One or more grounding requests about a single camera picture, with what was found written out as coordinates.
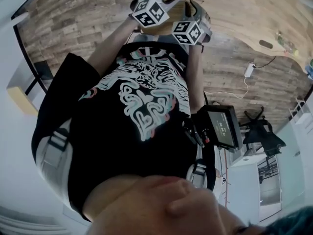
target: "black chair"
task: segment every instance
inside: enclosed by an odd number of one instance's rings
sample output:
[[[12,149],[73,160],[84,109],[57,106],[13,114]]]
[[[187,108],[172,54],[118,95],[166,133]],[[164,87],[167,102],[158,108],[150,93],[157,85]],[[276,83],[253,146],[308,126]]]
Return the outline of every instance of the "black chair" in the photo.
[[[280,148],[285,147],[286,144],[273,133],[273,127],[267,120],[265,120],[265,116],[262,116],[262,119],[259,119],[264,112],[264,107],[261,107],[261,109],[261,112],[256,118],[252,118],[248,112],[245,111],[245,115],[250,122],[240,124],[240,127],[247,126],[250,130],[245,133],[244,144],[260,142],[266,155],[273,156],[281,153],[279,151]]]

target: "wire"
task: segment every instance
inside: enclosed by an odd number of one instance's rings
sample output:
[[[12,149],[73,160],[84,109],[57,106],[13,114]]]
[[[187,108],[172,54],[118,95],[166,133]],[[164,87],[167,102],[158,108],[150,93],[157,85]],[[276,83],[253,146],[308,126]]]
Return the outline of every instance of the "wire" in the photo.
[[[221,150],[219,150],[220,154],[220,161],[221,161],[221,176],[223,176],[223,165],[222,165],[222,159],[221,159]]]
[[[127,39],[126,44],[128,44],[128,41],[129,41],[129,39],[131,38],[132,34],[133,34],[133,32],[131,33],[131,35],[130,35],[129,38]]]
[[[205,92],[203,92],[203,95],[204,95],[204,99],[205,99],[205,103],[206,103],[206,105],[209,105],[209,101],[207,100],[207,97],[206,97]]]
[[[274,58],[268,63],[268,64],[266,64],[266,65],[263,65],[263,66],[260,66],[260,67],[255,67],[255,66],[253,66],[255,69],[258,69],[258,68],[263,68],[263,67],[265,67],[265,66],[267,66],[267,65],[269,65],[271,62],[273,62],[274,60],[275,60],[275,58],[276,58],[277,56],[274,56]]]
[[[216,93],[227,93],[227,94],[232,94],[232,95],[234,95],[236,98],[238,98],[238,99],[242,99],[242,98],[244,98],[245,97],[245,95],[249,92],[249,86],[248,86],[248,84],[246,84],[246,77],[245,77],[245,79],[244,79],[244,83],[245,83],[245,85],[246,85],[246,93],[242,96],[242,97],[238,97],[238,96],[236,96],[234,93],[232,93],[232,92],[225,92],[225,91],[221,91],[221,92],[206,92],[206,93],[208,93],[208,94],[216,94]]]

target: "wooden table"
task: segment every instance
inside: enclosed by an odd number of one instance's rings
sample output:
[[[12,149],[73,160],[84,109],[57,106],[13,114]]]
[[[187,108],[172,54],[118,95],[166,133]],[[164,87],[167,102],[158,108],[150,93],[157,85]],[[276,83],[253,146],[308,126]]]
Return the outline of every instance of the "wooden table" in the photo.
[[[145,29],[145,33],[170,34],[172,22],[181,17],[182,7],[181,2],[165,24]],[[236,37],[266,55],[292,58],[305,72],[313,57],[313,11],[299,0],[204,0],[202,7],[211,17],[213,33]],[[284,53],[275,38],[278,31],[295,44],[298,57]],[[270,43],[272,49],[260,45],[261,40]]]

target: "graphic print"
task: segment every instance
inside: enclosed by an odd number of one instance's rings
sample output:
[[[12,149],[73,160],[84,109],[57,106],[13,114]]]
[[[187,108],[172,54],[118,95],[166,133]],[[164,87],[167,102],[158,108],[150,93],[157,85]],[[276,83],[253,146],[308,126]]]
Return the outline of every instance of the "graphic print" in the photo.
[[[191,31],[189,32],[189,36],[191,37],[192,41],[196,43],[200,35],[201,35],[200,29],[198,28],[197,24],[195,24]]]
[[[116,68],[93,88],[105,91],[120,84],[124,114],[137,126],[142,141],[153,138],[155,129],[170,119],[169,112],[177,103],[179,111],[190,115],[186,83],[169,59],[162,58],[164,52],[143,56],[140,49],[134,51],[130,54],[134,60]]]
[[[141,1],[141,2],[138,4],[138,6],[137,6],[137,8],[136,8],[136,10],[135,10],[134,12],[137,12],[137,11],[139,11],[139,10],[145,9],[145,8],[147,7],[147,5],[148,5],[148,2],[149,2],[149,0]]]
[[[145,12],[140,15],[135,16],[138,20],[141,21],[142,25],[144,26],[150,26],[155,24],[155,22],[152,20],[152,18]]]
[[[174,29],[174,32],[186,32],[188,27],[190,25],[190,22],[179,22]]]
[[[154,5],[152,5],[152,7],[150,8],[150,13],[154,16],[154,18],[160,22],[160,19],[163,17],[164,15],[164,11],[163,9],[160,7],[160,5],[155,2]]]
[[[189,39],[188,39],[188,37],[186,35],[175,34],[174,37],[182,45],[191,44],[191,42],[189,41]]]

